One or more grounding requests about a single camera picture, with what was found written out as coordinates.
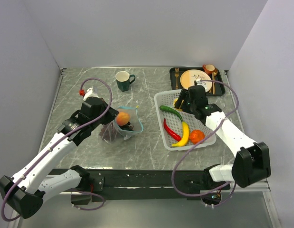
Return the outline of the peach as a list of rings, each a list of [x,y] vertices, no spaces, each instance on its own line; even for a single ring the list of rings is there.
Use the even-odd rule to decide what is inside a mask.
[[[130,114],[129,113],[120,112],[116,116],[116,123],[117,123],[118,126],[127,125],[129,121],[130,121]]]

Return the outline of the orange tangerine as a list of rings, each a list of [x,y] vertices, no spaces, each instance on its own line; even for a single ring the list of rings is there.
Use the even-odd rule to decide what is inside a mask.
[[[205,138],[205,134],[201,130],[193,130],[189,134],[189,140],[192,144],[196,144]]]

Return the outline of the clear zip top bag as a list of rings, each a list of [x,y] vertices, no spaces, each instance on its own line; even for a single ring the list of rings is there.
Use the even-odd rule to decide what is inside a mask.
[[[115,141],[118,137],[128,140],[144,130],[137,115],[138,105],[136,107],[120,106],[117,110],[119,112],[117,117],[104,125],[98,134],[101,140],[108,143]]]

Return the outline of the black grape bunch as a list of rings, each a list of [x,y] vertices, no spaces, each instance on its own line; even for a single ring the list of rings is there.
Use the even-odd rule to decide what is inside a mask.
[[[120,126],[120,129],[124,131],[133,131],[134,126],[128,122],[126,125]]]

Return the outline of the banana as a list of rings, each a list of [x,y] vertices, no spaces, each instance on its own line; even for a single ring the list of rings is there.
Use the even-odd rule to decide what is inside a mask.
[[[182,127],[183,127],[183,136],[181,140],[175,144],[172,144],[172,147],[184,147],[187,145],[188,140],[189,140],[189,126],[186,122],[182,122]]]

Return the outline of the red grape bunch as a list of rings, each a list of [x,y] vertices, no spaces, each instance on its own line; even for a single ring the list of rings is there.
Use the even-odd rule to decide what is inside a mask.
[[[110,143],[116,139],[117,131],[112,123],[106,124],[101,128],[99,136],[101,140]]]

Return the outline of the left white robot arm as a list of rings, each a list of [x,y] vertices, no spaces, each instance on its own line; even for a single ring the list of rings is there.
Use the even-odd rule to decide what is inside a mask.
[[[0,178],[0,194],[4,204],[12,207],[20,217],[33,216],[42,204],[66,190],[91,190],[93,179],[79,165],[65,173],[45,180],[54,167],[77,148],[100,125],[106,125],[118,115],[102,98],[89,97],[57,129],[47,146],[22,170],[12,177]]]

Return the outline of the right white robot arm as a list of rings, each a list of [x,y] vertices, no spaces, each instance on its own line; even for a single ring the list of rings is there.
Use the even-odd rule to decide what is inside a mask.
[[[211,129],[234,155],[231,165],[214,165],[206,168],[203,184],[214,189],[220,182],[235,182],[241,188],[270,177],[269,148],[257,143],[238,129],[216,104],[209,104],[202,85],[182,89],[175,103],[176,108],[193,114],[204,126]]]

